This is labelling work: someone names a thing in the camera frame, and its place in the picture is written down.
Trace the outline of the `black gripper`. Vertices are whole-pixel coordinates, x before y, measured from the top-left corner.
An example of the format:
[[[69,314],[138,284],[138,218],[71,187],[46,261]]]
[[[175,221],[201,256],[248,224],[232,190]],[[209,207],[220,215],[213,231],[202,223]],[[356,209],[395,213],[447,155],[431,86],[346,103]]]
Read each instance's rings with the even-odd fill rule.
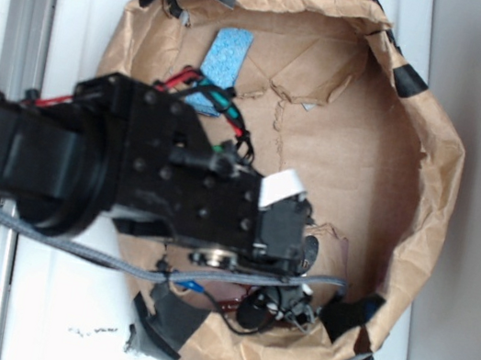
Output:
[[[169,237],[195,250],[239,258],[303,245],[310,205],[295,169],[266,177],[216,151],[194,109],[136,85],[113,220],[127,234]]]

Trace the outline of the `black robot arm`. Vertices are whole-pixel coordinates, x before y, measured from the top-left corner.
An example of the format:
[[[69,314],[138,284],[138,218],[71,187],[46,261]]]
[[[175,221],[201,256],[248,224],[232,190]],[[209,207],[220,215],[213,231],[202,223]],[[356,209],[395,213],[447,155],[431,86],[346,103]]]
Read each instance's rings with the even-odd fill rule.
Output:
[[[263,177],[230,142],[215,146],[194,109],[120,73],[81,82],[68,103],[0,95],[0,196],[48,235],[101,214],[122,234],[220,250],[251,271],[302,271],[310,207],[260,206]]]

